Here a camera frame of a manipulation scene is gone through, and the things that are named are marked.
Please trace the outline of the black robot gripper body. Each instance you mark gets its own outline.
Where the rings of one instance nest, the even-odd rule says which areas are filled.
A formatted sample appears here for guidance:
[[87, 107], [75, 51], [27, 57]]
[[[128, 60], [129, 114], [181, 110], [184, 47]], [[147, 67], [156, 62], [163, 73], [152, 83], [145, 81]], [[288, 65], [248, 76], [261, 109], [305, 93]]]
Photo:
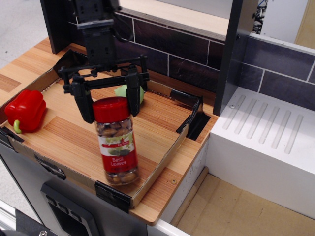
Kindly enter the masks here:
[[[137, 92], [149, 81], [146, 67], [147, 57], [140, 55], [130, 59], [117, 59], [114, 40], [127, 42], [113, 29], [112, 23], [79, 23], [86, 42], [87, 63], [59, 70], [64, 81], [64, 93], [88, 93], [93, 89], [112, 87], [126, 84], [129, 92]], [[118, 76], [110, 81], [97, 79], [85, 80], [86, 77], [96, 77], [100, 72], [116, 72], [127, 68], [127, 74]]]

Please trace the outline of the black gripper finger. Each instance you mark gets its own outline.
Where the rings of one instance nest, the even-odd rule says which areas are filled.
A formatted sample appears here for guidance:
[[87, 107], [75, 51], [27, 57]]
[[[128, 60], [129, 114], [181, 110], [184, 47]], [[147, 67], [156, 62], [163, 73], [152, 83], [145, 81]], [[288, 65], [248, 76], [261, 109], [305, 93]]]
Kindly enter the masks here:
[[83, 83], [73, 82], [72, 95], [74, 96], [83, 120], [87, 123], [93, 123], [95, 121], [95, 117], [92, 106], [93, 100], [90, 90], [86, 89]]
[[131, 114], [135, 117], [140, 111], [140, 82], [137, 68], [131, 65], [126, 77], [126, 96]]

